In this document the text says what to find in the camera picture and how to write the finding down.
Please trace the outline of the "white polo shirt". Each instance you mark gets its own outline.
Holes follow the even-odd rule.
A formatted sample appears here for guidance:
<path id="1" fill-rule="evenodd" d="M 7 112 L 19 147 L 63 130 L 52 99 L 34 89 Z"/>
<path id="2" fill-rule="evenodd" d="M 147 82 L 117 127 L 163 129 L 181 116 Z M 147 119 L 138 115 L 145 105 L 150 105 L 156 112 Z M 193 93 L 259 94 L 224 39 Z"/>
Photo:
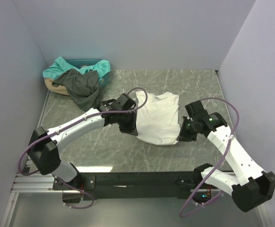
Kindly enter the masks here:
<path id="1" fill-rule="evenodd" d="M 143 91 L 136 92 L 138 105 L 146 104 L 137 111 L 137 138 L 158 146 L 175 145 L 180 133 L 178 123 L 179 96 L 170 92 L 162 95 L 148 94 L 145 99 Z"/>

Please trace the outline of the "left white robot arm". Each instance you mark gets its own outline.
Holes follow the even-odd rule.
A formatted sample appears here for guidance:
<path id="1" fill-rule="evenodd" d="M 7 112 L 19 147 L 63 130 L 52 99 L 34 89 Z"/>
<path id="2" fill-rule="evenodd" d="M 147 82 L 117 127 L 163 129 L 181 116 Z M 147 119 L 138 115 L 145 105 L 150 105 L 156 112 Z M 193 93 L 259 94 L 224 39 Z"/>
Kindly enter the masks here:
<path id="1" fill-rule="evenodd" d="M 38 127 L 32 133 L 28 156 L 42 175 L 52 174 L 80 188 L 84 185 L 83 176 L 74 164 L 61 159 L 60 151 L 81 136 L 115 123 L 120 132 L 137 136 L 135 107 L 135 101 L 121 94 L 117 99 L 95 104 L 83 115 L 60 126 L 47 130 Z"/>

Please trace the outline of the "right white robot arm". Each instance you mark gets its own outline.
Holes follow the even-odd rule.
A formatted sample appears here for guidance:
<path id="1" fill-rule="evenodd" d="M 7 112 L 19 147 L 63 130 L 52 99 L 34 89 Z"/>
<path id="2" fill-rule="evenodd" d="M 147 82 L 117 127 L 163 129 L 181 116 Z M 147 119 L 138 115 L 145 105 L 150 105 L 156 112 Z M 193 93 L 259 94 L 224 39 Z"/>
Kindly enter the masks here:
<path id="1" fill-rule="evenodd" d="M 214 186 L 229 194 L 243 212 L 272 199 L 275 174 L 266 172 L 246 152 L 234 136 L 236 127 L 230 127 L 219 113 L 209 114 L 200 100 L 185 106 L 178 141 L 191 142 L 204 135 L 222 154 L 216 165 L 203 164 L 194 169 L 195 189 L 188 197 L 195 198 L 203 184 Z"/>

